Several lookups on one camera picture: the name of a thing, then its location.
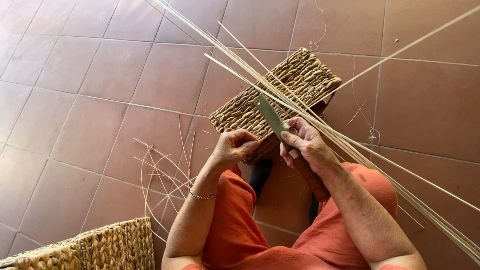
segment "hand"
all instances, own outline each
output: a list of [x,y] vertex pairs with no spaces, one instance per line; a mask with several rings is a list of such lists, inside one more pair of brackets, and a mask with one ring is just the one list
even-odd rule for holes
[[257,137],[245,129],[224,132],[220,135],[215,150],[205,167],[221,174],[252,154],[260,145]]
[[[322,140],[320,132],[306,120],[301,117],[295,117],[287,120],[286,123],[297,129],[298,135],[284,131],[282,132],[283,141],[300,150],[314,173],[324,177],[326,174],[331,173],[332,169],[341,166],[332,150]],[[295,168],[295,163],[292,157],[288,155],[287,149],[285,149],[283,144],[280,144],[280,156],[283,157],[289,167]]]

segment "wicker basket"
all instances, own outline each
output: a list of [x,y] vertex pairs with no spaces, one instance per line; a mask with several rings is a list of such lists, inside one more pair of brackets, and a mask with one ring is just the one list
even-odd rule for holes
[[0,260],[6,270],[155,270],[150,218],[119,222]]
[[[340,78],[330,72],[327,66],[305,48],[300,48],[271,71],[309,107],[342,83]],[[290,99],[296,100],[273,76],[266,75],[265,78]],[[255,85],[270,92],[259,82]],[[246,164],[255,163],[279,143],[278,138],[253,103],[259,95],[260,92],[251,86],[209,116],[210,122],[218,133],[244,128],[260,140],[260,146],[243,161]],[[272,100],[270,102],[282,119],[289,119],[296,115],[278,102]],[[327,104],[320,104],[316,112],[322,111]]]

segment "orange pants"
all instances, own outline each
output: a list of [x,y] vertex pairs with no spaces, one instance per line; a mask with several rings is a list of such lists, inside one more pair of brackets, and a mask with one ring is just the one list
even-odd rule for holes
[[[378,171],[362,165],[348,162],[342,165],[396,219],[397,197],[390,182]],[[241,178],[238,166],[221,175],[212,226],[202,255],[205,266],[211,269],[370,269],[353,244],[332,198],[320,203],[317,218],[292,248],[270,249],[250,215],[255,201],[256,195]]]

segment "knife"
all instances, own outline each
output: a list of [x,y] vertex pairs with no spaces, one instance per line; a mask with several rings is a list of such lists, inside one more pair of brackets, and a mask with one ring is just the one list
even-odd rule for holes
[[330,192],[328,192],[328,189],[326,189],[322,179],[320,179],[320,177],[312,171],[308,162],[301,155],[300,150],[286,144],[282,139],[282,132],[290,132],[290,126],[280,118],[278,113],[264,96],[260,95],[255,100],[255,106],[265,118],[269,126],[273,129],[278,139],[280,139],[280,142],[283,144],[283,146],[285,146],[285,149],[287,149],[288,155],[292,157],[293,162],[295,163],[295,167],[297,167],[302,175],[302,178],[305,180],[305,182],[307,182],[317,200],[319,202],[327,201],[330,198]]

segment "foot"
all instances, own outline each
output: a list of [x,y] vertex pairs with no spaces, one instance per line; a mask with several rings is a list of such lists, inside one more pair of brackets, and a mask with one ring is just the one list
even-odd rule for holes
[[318,205],[320,203],[317,201],[317,198],[315,197],[315,195],[312,193],[312,205],[310,206],[310,211],[308,213],[308,217],[310,219],[310,225],[313,224],[313,222],[315,221],[315,219],[317,218],[318,216]]
[[260,160],[255,165],[250,177],[250,183],[248,183],[257,195],[257,201],[262,192],[265,182],[267,182],[270,173],[272,172],[273,161],[269,159]]

